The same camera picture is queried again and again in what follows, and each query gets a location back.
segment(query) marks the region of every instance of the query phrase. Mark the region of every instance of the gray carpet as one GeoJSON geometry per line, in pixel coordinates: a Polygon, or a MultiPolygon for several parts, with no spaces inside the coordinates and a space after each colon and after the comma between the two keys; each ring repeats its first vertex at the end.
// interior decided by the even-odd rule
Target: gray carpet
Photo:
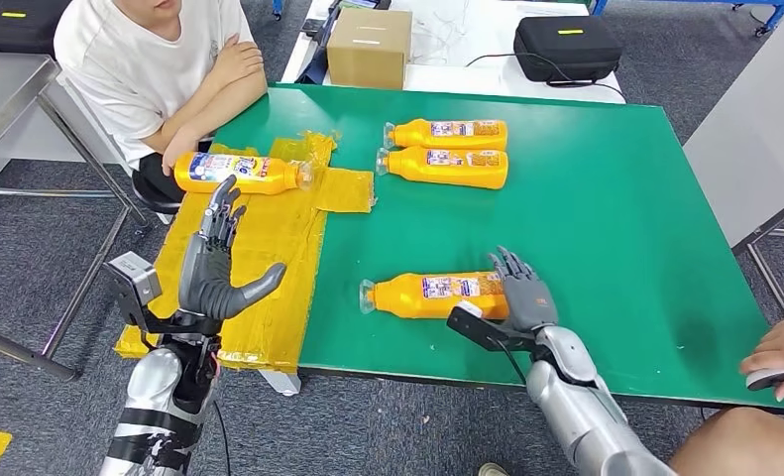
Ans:
{"type": "MultiPolygon", "coordinates": [[[[267,74],[280,78],[307,0],[244,2],[267,74]]],[[[626,45],[619,81],[630,102],[660,104],[682,142],[761,45],[755,22],[729,5],[615,0],[606,14],[626,45]]],[[[113,173],[120,180],[119,170],[113,173]]],[[[100,187],[86,166],[13,161],[1,186],[100,187]]],[[[40,348],[112,222],[109,200],[0,197],[0,331],[23,331],[40,348]]],[[[112,253],[154,259],[156,229],[127,224],[112,253]]],[[[764,244],[784,285],[784,239],[764,244]]],[[[779,310],[748,259],[740,265],[770,321],[779,310]]],[[[95,474],[123,402],[132,366],[111,347],[122,328],[101,275],[57,358],[84,375],[62,385],[0,356],[0,429],[14,435],[0,475],[95,474]]],[[[525,394],[313,376],[284,398],[253,372],[229,371],[219,399],[235,474],[471,475],[496,461],[515,475],[573,474],[540,412],[525,394]]],[[[699,424],[697,409],[622,402],[649,449],[670,457],[699,424]]],[[[224,474],[218,424],[211,421],[193,474],[224,474]]]]}

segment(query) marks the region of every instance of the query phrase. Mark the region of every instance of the robotic arm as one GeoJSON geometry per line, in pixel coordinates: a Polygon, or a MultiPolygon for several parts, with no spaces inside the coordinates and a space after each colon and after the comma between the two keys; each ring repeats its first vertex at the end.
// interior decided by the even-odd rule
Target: robotic arm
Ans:
{"type": "Polygon", "coordinates": [[[502,247],[500,252],[502,259],[491,259],[503,281],[509,318],[503,324],[488,322],[478,308],[463,301],[447,325],[491,351],[530,352],[526,391],[580,474],[674,475],[630,428],[581,338],[558,326],[546,284],[515,254],[502,247]]]}
{"type": "Polygon", "coordinates": [[[190,237],[178,287],[180,309],[158,319],[147,304],[161,295],[153,266],[128,252],[106,263],[114,276],[121,313],[141,328],[150,352],[129,380],[126,405],[100,474],[183,475],[204,425],[219,377],[216,360],[222,322],[274,291],[285,265],[240,288],[230,283],[231,245],[245,206],[234,213],[236,178],[225,179],[211,196],[199,231],[190,237]],[[158,334],[158,345],[146,339],[158,334]]]}

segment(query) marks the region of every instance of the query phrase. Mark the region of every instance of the person's knee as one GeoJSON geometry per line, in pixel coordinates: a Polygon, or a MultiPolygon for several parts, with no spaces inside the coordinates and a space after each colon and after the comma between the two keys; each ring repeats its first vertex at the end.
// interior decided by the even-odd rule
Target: person's knee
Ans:
{"type": "Polygon", "coordinates": [[[784,419],[762,410],[738,407],[710,417],[672,458],[682,475],[784,474],[784,419]]]}
{"type": "Polygon", "coordinates": [[[749,435],[760,434],[767,428],[779,425],[783,421],[779,416],[751,407],[735,407],[718,412],[710,418],[708,424],[712,431],[727,434],[749,435]]]}

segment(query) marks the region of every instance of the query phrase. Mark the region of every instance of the cardboard box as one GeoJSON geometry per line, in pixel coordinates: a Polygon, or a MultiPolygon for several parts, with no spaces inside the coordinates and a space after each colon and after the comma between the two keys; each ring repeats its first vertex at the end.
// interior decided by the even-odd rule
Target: cardboard box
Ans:
{"type": "Polygon", "coordinates": [[[330,80],[403,89],[411,37],[411,12],[343,10],[327,43],[330,80]]]}

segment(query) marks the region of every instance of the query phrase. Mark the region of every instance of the white t-shirt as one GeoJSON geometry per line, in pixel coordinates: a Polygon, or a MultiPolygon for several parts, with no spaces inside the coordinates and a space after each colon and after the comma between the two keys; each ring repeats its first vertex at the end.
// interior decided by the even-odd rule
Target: white t-shirt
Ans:
{"type": "Polygon", "coordinates": [[[56,28],[56,59],[133,169],[156,133],[202,83],[234,34],[252,33],[240,0],[182,0],[181,35],[169,42],[112,0],[73,0],[56,28]]]}

